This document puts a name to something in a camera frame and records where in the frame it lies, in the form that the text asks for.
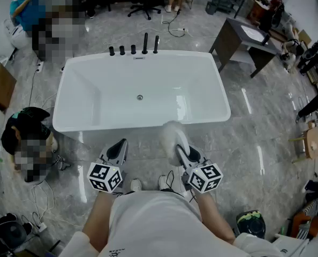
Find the white sink basin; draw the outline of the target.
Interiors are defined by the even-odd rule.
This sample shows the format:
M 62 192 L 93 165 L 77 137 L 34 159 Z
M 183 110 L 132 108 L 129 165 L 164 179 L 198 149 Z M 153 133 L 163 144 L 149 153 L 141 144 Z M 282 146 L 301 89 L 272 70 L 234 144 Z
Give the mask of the white sink basin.
M 245 34 L 252 39 L 253 41 L 263 42 L 265 36 L 257 29 L 248 27 L 246 25 L 241 25 L 241 28 L 245 32 Z

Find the person's right white shoe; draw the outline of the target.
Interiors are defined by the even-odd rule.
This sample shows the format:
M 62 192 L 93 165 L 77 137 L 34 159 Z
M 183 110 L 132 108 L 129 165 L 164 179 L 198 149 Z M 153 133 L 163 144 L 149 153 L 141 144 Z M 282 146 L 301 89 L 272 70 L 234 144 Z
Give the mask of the person's right white shoe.
M 166 191 L 170 189 L 168 184 L 168 177 L 166 175 L 161 175 L 158 180 L 158 186 L 160 191 Z

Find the small wooden chair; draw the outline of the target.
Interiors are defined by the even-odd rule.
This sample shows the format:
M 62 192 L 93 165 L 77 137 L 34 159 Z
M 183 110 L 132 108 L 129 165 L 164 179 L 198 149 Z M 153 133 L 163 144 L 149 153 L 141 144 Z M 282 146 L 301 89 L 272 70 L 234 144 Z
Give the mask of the small wooden chair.
M 318 157 L 318 126 L 309 128 L 297 138 L 289 139 L 289 142 L 302 141 L 305 146 L 305 154 L 292 161 L 292 164 L 307 159 L 315 159 Z

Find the white box appliance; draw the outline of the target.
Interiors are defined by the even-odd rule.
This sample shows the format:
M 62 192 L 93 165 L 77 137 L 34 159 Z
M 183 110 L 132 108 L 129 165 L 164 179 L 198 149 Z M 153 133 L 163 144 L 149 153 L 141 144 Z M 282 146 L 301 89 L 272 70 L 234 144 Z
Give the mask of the white box appliance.
M 309 239 L 297 239 L 280 234 L 275 234 L 273 244 L 279 249 L 283 257 L 303 257 Z

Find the black round fan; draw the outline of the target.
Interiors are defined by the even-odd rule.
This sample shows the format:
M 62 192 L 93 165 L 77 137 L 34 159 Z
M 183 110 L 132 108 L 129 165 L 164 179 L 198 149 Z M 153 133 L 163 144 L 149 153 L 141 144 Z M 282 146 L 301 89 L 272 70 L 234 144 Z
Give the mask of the black round fan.
M 21 246 L 32 230 L 31 222 L 20 224 L 14 214 L 7 213 L 2 216 L 0 218 L 0 256 Z

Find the person's right forearm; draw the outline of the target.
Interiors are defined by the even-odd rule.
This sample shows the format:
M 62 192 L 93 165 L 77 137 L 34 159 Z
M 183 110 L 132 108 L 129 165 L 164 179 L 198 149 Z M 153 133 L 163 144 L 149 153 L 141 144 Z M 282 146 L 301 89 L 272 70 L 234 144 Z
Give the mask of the person's right forearm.
M 219 239 L 233 244 L 235 235 L 229 223 L 219 213 L 216 202 L 209 193 L 195 192 L 203 224 Z

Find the person's left forearm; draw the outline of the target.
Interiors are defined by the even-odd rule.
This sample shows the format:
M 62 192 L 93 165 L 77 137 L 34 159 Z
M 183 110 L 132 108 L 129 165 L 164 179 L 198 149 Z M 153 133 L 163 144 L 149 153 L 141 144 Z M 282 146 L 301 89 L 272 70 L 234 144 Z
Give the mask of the person's left forearm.
M 112 197 L 108 193 L 98 192 L 94 205 L 83 228 L 91 243 L 106 242 L 109 235 L 109 219 Z

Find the white bathtub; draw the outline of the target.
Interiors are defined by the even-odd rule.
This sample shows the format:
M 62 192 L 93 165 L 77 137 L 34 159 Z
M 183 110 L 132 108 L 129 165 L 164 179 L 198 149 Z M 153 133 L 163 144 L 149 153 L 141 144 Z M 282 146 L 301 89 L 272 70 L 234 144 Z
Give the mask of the white bathtub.
M 170 120 L 224 122 L 230 115 L 211 54 L 161 50 L 69 59 L 52 123 L 59 132 L 80 132 L 160 126 Z

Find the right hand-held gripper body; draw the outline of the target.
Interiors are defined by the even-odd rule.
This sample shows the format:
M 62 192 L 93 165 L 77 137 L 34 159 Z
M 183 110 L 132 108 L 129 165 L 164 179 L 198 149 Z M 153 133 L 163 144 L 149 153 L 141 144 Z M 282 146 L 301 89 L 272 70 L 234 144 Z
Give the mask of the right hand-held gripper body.
M 222 179 L 218 165 L 208 161 L 186 169 L 182 176 L 186 190 L 194 189 L 201 194 L 217 189 Z

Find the white fluffy cleaning cloth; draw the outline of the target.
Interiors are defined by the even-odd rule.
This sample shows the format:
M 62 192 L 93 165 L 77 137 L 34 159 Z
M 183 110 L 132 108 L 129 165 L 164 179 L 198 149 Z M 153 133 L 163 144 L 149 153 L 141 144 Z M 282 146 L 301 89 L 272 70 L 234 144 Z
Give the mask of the white fluffy cleaning cloth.
M 180 122 L 172 120 L 163 124 L 160 131 L 160 142 L 171 165 L 181 166 L 179 156 L 176 153 L 177 145 L 180 145 L 188 155 L 190 154 L 185 128 Z

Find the person's white shirt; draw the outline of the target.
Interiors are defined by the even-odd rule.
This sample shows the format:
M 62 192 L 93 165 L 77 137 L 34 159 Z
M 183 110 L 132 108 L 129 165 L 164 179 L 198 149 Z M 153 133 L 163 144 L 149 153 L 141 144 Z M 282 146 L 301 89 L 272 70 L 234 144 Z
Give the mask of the person's white shirt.
M 106 242 L 76 232 L 59 257 L 283 257 L 271 242 L 242 233 L 231 245 L 202 222 L 199 206 L 169 191 L 112 200 Z

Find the dark wooden vanity cabinet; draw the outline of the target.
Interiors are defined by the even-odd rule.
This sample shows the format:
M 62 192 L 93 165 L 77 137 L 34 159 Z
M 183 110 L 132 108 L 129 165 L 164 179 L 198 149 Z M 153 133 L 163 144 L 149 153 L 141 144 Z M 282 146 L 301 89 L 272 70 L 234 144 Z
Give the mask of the dark wooden vanity cabinet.
M 279 50 L 271 39 L 265 46 L 262 46 L 261 42 L 253 41 L 245 34 L 241 25 L 257 29 L 264 36 L 267 34 L 253 25 L 226 18 L 209 52 L 217 54 L 221 63 L 219 72 L 230 61 L 243 62 L 255 67 L 251 73 L 251 78 L 254 78 L 279 53 Z

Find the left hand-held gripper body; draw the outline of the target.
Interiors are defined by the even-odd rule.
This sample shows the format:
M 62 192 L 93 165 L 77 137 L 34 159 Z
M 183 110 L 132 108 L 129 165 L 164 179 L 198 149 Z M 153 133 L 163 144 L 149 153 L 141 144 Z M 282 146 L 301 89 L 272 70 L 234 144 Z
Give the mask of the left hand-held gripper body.
M 98 158 L 90 164 L 87 179 L 92 188 L 109 194 L 122 192 L 126 173 L 124 172 L 126 159 L 105 161 Z

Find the orange striped case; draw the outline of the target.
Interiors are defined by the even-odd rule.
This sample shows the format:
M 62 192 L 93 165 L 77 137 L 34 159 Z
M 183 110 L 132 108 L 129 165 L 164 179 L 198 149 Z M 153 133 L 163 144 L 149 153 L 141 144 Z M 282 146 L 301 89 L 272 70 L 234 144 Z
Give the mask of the orange striped case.
M 318 199 L 306 203 L 292 220 L 290 236 L 302 240 L 312 240 L 318 234 Z

